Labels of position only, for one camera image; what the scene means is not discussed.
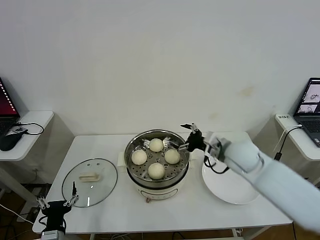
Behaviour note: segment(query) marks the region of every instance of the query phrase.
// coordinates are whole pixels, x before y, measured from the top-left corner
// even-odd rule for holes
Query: floor
[[[19,213],[25,201],[14,192],[5,193],[0,199],[0,204]],[[34,222],[37,213],[30,213],[24,215],[28,220]],[[308,232],[300,228],[297,224],[294,225],[296,240],[320,240],[320,235]],[[231,230],[207,230],[207,231],[183,231],[175,233],[172,232],[147,232],[131,233],[128,237],[131,240],[179,240],[179,239],[207,239],[207,238],[223,238],[232,237]],[[79,235],[83,240],[89,240],[90,236],[87,234]],[[95,240],[109,239],[110,234],[97,235]],[[34,240],[40,238],[39,234],[32,232],[32,226],[28,222],[17,222],[17,217],[13,213],[7,211],[0,206],[0,240]],[[295,240],[293,225],[274,226],[256,237],[254,240]]]

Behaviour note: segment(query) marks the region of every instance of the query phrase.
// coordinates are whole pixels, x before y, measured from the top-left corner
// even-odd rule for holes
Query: laptop screen
[[[320,78],[310,78],[296,115],[320,115]]]
[[[0,78],[0,116],[19,116]]]

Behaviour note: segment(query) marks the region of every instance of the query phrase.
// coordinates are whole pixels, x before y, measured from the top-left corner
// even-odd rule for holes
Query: computer mouse
[[[0,150],[9,151],[14,148],[25,132],[13,133],[0,138]]]

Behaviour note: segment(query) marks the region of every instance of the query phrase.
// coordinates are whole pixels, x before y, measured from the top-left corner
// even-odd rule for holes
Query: glass lid
[[[115,188],[117,179],[117,169],[110,161],[102,158],[89,159],[79,163],[66,175],[62,195],[69,201],[75,182],[79,199],[74,206],[87,208],[108,197]]]

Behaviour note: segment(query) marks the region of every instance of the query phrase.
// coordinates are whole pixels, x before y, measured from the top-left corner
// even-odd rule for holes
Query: stainless steel pot
[[[163,141],[162,151],[153,152],[149,149],[152,139]],[[124,151],[124,161],[129,176],[136,184],[152,190],[170,188],[179,183],[187,174],[190,153],[181,152],[180,161],[177,164],[168,164],[165,153],[169,149],[178,149],[178,146],[184,143],[185,140],[181,136],[167,130],[153,129],[140,133],[128,143]],[[136,150],[143,150],[147,154],[147,161],[143,165],[135,165],[131,160],[131,155]],[[148,175],[148,168],[153,163],[160,163],[165,168],[165,175],[160,180],[153,180]]]

